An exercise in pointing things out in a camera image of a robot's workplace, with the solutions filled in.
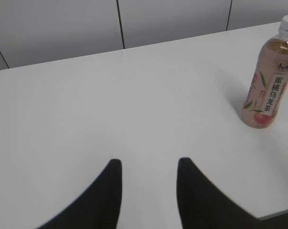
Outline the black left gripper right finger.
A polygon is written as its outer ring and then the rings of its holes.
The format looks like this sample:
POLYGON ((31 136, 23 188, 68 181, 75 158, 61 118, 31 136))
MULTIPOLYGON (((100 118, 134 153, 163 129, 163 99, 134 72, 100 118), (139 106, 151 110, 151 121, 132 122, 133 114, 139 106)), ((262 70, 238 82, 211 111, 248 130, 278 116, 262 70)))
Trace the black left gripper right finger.
POLYGON ((178 161, 177 204, 184 229, 260 229, 258 219, 223 194, 187 157, 178 161))

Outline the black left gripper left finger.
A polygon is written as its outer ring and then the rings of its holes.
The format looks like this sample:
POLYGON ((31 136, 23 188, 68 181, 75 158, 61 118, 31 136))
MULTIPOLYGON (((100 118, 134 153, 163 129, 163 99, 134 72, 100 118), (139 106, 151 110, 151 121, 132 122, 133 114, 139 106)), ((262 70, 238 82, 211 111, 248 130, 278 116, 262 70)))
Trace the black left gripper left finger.
POLYGON ((100 175, 65 210, 41 229, 115 229, 122 202, 122 163, 111 159, 100 175))

